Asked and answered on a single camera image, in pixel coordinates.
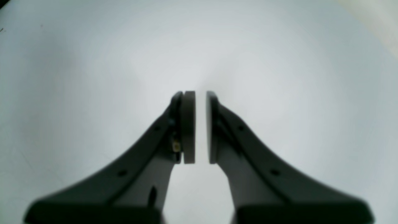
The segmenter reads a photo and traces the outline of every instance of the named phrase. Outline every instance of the dark gray gripper arm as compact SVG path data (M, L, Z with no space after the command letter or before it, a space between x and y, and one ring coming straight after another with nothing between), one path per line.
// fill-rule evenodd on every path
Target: dark gray gripper arm
M365 201L293 168L207 92L210 163L228 177L239 224L370 224Z
M195 162L195 92L176 93L165 112L114 162L36 200L29 224L159 224L174 164Z

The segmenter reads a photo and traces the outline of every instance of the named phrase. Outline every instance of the black plastic part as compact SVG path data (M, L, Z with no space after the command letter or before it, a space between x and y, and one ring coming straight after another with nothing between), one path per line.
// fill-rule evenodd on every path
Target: black plastic part
M370 224L365 201L296 170L207 92L210 163L228 177L239 224Z
M181 137L184 163L195 163L195 92L186 91L181 102Z
M182 99L182 92L175 94L165 112L142 137L107 167L80 183L35 201L25 222L160 223L170 174L181 158L181 152L173 151L172 143L185 138L180 126ZM195 153L194 145L189 146Z
M0 0L0 9L5 6L9 0Z

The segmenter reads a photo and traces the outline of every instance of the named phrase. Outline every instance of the white background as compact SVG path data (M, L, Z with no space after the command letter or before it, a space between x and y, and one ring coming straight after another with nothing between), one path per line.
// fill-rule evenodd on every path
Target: white background
M169 224L227 224L205 92L287 162L398 222L398 63L334 1L11 0L0 10L0 223L117 158L179 90L197 95L197 162Z

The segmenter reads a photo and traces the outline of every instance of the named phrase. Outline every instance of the screw hole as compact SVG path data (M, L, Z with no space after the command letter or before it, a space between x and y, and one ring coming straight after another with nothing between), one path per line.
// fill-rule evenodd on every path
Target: screw hole
M117 176L118 177L123 177L123 176L125 176L127 174L127 170L121 170L121 171L119 171L118 173L117 173Z
M274 176L279 176L281 173L278 171L278 170L276 170L276 169L272 169L271 170L271 173L272 173L272 175L274 175Z

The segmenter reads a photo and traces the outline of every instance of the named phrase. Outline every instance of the white surface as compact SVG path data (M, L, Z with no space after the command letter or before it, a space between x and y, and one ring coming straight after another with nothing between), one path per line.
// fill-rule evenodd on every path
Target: white surface
M207 160L205 91L278 155L398 222L398 63L330 1L12 0L0 10L0 223L123 153L178 90L197 95L197 163L169 224L229 223Z
M338 0L398 58L397 0Z

